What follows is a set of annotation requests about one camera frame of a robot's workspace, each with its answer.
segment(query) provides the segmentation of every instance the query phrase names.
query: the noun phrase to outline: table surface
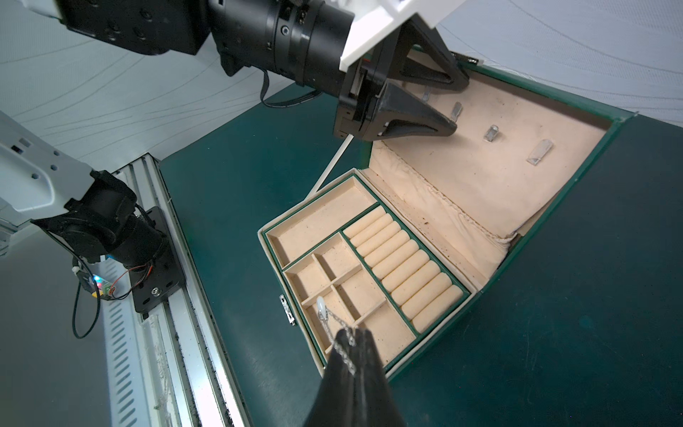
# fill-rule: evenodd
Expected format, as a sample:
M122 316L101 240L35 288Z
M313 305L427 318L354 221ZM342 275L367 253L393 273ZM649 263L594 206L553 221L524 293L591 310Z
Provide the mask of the table surface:
M301 93L289 87L278 96ZM255 426L320 383L257 230L341 140L336 100L256 106L161 162ZM334 178L360 164L353 141ZM683 128L636 116L474 307L391 383L409 426L683 423Z

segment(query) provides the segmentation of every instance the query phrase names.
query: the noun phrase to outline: black cable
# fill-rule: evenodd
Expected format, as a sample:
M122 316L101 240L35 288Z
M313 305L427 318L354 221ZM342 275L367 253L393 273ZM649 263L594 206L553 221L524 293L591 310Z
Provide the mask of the black cable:
M76 254L76 252L73 251L73 249L71 249L69 246L65 245L57 237L55 237L54 234L52 234L51 232L49 232L47 230L43 230L43 231L52 240L57 242L59 244L59 246L63 247L67 251L69 251L71 253L71 255L73 255L74 257L76 257L77 260L79 260L79 262L83 265L83 268L85 268L85 270L90 275L90 278L92 279L93 285L95 285L95 293L97 295L97 312L95 313L95 319L93 319L92 324L90 325L90 328L88 328L88 330L83 335L79 335L78 331L76 330L76 311L77 311L78 306L79 306L79 295L81 294L81 281L80 280L79 280L78 288L76 289L76 299L74 300L74 311L71 315L71 331L74 333L74 337L76 337L76 339L82 340L83 338L87 337L88 334L94 329L95 324L97 324L97 320L100 318L100 306L102 305L102 301L100 298L100 288L97 287L97 282L95 281L95 275L92 274L92 271L90 271L90 267L88 267L88 265L85 263L85 261L83 261L83 259L80 256L78 256Z
M265 71L263 68L260 68L260 70L263 72L263 85L261 86L261 102L266 107L289 108L295 105L303 104L304 102L308 102L311 99L315 99L322 95L322 92L319 90L311 90L309 93L299 96L298 98L290 99L289 101L266 102L264 100L264 97L266 96L266 92L268 91L268 86L270 86L270 79L268 78L268 71Z
M147 222L147 225L154 228L154 222L152 222L152 219L150 218L150 216L147 215L147 212L144 209L142 209L142 206L140 206L136 203L135 207L137 208L137 210L140 211L140 215L142 215L142 217L145 219L145 221Z

